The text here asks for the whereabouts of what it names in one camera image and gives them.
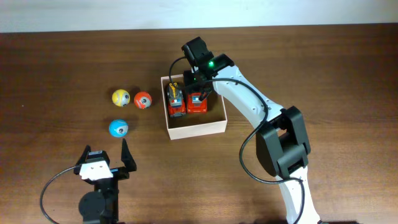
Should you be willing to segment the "white cardboard box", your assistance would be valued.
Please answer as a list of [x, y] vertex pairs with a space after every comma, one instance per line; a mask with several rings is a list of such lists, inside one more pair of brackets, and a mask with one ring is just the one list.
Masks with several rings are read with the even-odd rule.
[[168, 77], [160, 78], [165, 123], [171, 140], [224, 133], [226, 131], [228, 117], [224, 98], [216, 93], [212, 93], [207, 98], [208, 111], [205, 114], [186, 114], [171, 118], [168, 112], [166, 94], [166, 87], [169, 83]]

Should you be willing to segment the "red toy fire truck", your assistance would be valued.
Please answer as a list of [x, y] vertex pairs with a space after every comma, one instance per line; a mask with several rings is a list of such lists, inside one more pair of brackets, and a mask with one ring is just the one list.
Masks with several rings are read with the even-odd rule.
[[187, 97], [187, 113], [206, 113], [207, 99], [200, 101], [201, 93], [191, 93]]

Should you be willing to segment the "red toy truck yellow crane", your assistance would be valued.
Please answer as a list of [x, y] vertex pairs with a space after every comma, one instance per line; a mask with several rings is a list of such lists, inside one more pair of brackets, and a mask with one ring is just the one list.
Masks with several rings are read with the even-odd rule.
[[168, 112], [171, 118], [183, 116], [186, 114], [185, 100], [182, 90], [178, 83], [169, 83], [167, 86]]

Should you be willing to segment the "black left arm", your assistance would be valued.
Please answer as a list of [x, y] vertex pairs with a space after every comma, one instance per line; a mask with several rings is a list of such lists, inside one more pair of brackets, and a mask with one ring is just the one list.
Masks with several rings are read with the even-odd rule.
[[92, 151], [90, 146], [85, 147], [73, 170], [74, 174], [94, 187], [78, 204], [83, 223], [108, 224], [119, 221], [118, 182], [128, 179], [129, 174], [137, 170], [125, 139], [122, 140], [121, 161], [123, 166], [110, 168], [106, 151]]

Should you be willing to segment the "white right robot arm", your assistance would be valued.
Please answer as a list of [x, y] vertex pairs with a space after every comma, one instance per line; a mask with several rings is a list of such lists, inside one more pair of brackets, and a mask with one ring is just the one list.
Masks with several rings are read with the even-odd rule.
[[[300, 110], [294, 106], [285, 109], [268, 99], [227, 55], [213, 55], [201, 37], [183, 45], [182, 52], [192, 68], [185, 90], [215, 91], [253, 126], [239, 150], [239, 163], [245, 173], [262, 184], [279, 186], [288, 223], [321, 223], [308, 184], [311, 148]], [[251, 139], [256, 140], [258, 161], [273, 180], [255, 176], [244, 165], [243, 152]]]

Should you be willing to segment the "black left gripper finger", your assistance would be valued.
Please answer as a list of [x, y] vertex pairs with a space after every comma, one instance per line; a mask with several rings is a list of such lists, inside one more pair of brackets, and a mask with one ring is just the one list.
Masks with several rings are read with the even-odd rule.
[[133, 159], [132, 154], [130, 153], [127, 141], [124, 138], [122, 140], [121, 161], [123, 162], [128, 172], [134, 172], [137, 170], [136, 162]]
[[78, 165], [84, 164], [86, 162], [86, 158], [90, 152], [91, 152], [91, 147], [89, 145], [86, 145], [82, 155], [77, 160], [76, 165], [78, 166]]

